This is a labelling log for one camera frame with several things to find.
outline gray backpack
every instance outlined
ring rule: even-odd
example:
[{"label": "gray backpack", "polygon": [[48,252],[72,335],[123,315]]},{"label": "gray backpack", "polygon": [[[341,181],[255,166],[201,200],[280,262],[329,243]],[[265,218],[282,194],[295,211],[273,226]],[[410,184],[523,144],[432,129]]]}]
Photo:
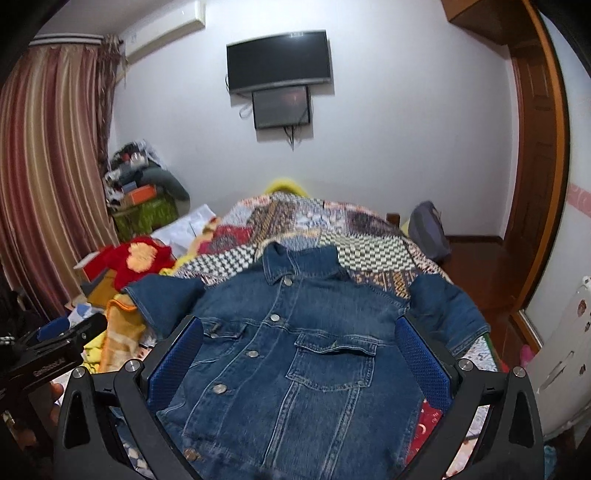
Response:
[{"label": "gray backpack", "polygon": [[410,216],[408,236],[434,262],[440,262],[452,253],[443,232],[441,214],[433,202],[421,202]]}]

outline pocket flap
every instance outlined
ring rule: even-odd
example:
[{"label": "pocket flap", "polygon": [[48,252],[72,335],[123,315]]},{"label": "pocket flap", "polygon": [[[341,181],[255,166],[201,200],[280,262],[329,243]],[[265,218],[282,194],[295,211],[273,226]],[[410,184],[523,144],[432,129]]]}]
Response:
[{"label": "pocket flap", "polygon": [[353,350],[364,353],[365,355],[375,356],[375,351],[378,347],[377,342],[372,342],[356,335],[345,335],[334,339],[313,333],[302,333],[295,342],[295,346],[320,354]]},{"label": "pocket flap", "polygon": [[218,318],[202,318],[203,334],[209,338],[237,339],[246,329],[244,322],[227,322]]}]

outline gray cushion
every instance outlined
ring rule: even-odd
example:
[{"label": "gray cushion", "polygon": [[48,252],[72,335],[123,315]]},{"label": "gray cushion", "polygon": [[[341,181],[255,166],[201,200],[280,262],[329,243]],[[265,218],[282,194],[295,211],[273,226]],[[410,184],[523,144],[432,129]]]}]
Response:
[{"label": "gray cushion", "polygon": [[141,171],[141,177],[136,178],[138,187],[156,185],[162,187],[175,200],[189,200],[189,193],[168,170],[160,167],[148,167]]}]

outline small monitor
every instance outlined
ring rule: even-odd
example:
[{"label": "small monitor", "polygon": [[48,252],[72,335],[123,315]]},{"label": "small monitor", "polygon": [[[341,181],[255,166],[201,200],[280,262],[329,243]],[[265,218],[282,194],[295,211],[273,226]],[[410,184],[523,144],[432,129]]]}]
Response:
[{"label": "small monitor", "polygon": [[310,123],[306,85],[252,92],[255,128],[298,127]]}]

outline curtain rod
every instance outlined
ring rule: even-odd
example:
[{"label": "curtain rod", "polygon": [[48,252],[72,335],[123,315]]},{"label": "curtain rod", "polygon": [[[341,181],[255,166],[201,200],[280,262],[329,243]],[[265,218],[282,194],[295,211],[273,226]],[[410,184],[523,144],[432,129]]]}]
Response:
[{"label": "curtain rod", "polygon": [[100,45],[104,37],[102,35],[90,35],[82,33],[49,33],[36,35],[29,43],[30,47],[35,45],[50,45],[56,43],[85,43]]}]

